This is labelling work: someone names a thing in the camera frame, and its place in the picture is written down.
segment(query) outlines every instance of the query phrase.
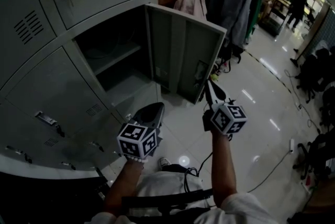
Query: open locker door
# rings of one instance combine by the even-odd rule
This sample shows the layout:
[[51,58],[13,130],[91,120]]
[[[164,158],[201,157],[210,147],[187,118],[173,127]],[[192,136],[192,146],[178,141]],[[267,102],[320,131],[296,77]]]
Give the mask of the open locker door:
[[227,30],[156,4],[146,20],[153,80],[196,104]]

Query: black and white cube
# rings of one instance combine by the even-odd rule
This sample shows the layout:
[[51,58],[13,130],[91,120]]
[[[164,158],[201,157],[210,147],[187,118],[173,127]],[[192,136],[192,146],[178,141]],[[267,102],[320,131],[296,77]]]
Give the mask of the black and white cube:
[[211,122],[223,135],[238,133],[247,120],[241,106],[229,104],[218,107],[211,118]]
[[117,136],[122,154],[144,159],[157,147],[156,130],[139,125],[126,124]]

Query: pink garment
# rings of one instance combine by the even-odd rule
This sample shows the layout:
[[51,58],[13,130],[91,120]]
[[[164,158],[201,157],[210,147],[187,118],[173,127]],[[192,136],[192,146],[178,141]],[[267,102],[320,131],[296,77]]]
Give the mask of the pink garment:
[[174,9],[206,20],[207,8],[205,0],[177,0]]

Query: shelf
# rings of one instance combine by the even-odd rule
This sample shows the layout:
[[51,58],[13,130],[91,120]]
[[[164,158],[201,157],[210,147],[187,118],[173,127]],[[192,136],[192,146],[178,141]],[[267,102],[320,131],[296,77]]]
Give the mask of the shelf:
[[95,75],[102,73],[104,70],[115,65],[117,62],[122,59],[130,56],[136,51],[140,50],[141,46],[134,42],[129,42],[127,44],[118,44],[116,45],[113,52],[105,58],[101,59],[86,59],[90,65],[92,71]]
[[113,106],[117,106],[152,82],[133,67],[118,64],[100,74],[98,80]]

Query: locker vent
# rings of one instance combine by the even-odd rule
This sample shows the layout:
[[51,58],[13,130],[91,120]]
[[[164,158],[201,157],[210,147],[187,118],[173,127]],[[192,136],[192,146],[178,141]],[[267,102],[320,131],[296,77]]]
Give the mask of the locker vent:
[[46,142],[44,142],[44,145],[46,145],[48,147],[53,147],[58,142],[59,141],[57,139],[49,138]]
[[90,116],[94,116],[97,113],[99,113],[100,111],[102,111],[103,109],[100,107],[99,104],[95,104],[92,108],[88,109],[86,111],[86,113]]
[[44,30],[35,11],[26,15],[14,26],[14,29],[17,36],[24,44],[29,42],[34,36]]

